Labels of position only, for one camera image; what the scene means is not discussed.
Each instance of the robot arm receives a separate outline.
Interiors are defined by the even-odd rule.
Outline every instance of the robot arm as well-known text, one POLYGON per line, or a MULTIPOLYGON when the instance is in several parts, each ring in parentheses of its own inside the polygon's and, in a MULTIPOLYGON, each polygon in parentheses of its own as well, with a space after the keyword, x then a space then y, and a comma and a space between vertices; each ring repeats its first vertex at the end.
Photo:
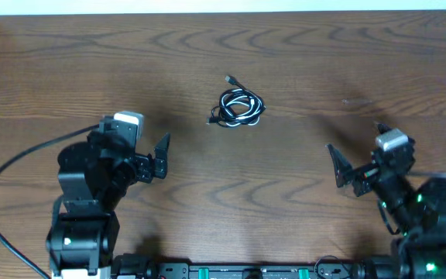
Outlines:
POLYGON ((136 153, 143 116, 119 112, 105 116, 87 142, 75 143, 58 156, 58 180, 66 213, 58 215, 46 247, 55 278, 110 278, 119 231, 115 207, 127 188, 165 178, 170 134, 155 147, 156 157, 136 153))
MULTIPOLYGON (((377 125, 378 149, 372 162, 352 169, 351 164, 331 144, 328 145, 338 187, 354 186, 356 196, 374 191, 398 226, 392 234, 403 238, 392 242, 392 276, 399 278, 446 277, 446 179, 430 178, 414 190, 406 179, 415 163, 415 141, 398 129, 377 125)), ((352 268, 352 277, 381 278, 387 272, 385 260, 371 258, 352 268)))

